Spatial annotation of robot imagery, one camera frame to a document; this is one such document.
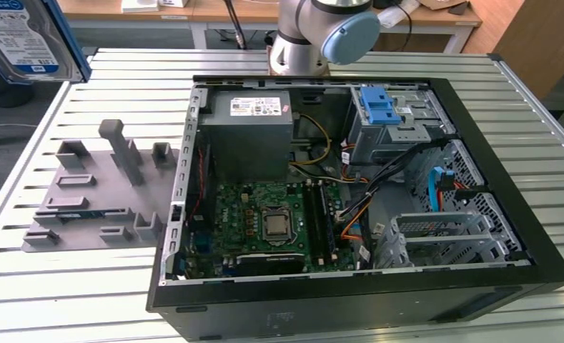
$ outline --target open computer tower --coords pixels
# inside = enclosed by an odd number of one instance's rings
[[[199,76],[148,310],[189,341],[467,321],[564,260],[446,79]]]

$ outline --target gray 3d printed holder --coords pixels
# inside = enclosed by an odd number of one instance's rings
[[[113,151],[64,141],[62,163],[24,237],[25,252],[154,247],[175,187],[179,151],[154,143],[140,151],[120,120],[104,120],[100,136]]]

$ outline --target green motherboard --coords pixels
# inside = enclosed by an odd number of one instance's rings
[[[350,244],[335,250],[335,260],[325,264],[312,260],[309,230],[305,217],[303,183],[221,184],[216,195],[216,230],[212,254],[200,258],[201,277],[229,276],[217,262],[247,254],[304,254],[303,272],[333,272],[355,268]],[[339,186],[323,187],[324,206],[329,213],[342,208]]]

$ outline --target floor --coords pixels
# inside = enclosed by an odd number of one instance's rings
[[[173,48],[192,49],[193,39],[189,30],[108,30],[102,35],[98,29],[77,29],[76,35],[82,46],[105,46],[112,48]],[[264,49],[265,32],[247,32],[251,49]],[[212,49],[235,49],[236,43],[215,31],[209,31]],[[56,96],[60,84],[37,84],[36,98],[17,109],[0,109],[0,124],[38,124]],[[557,85],[545,104],[551,109],[564,109],[564,78]],[[564,115],[561,120],[564,126]],[[16,165],[17,159],[33,135],[33,128],[25,126],[0,126],[0,188]]]

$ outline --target blue hard drive label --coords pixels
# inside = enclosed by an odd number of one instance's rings
[[[30,14],[18,0],[0,0],[0,50],[28,74],[52,74],[60,63],[42,35],[29,27]]]

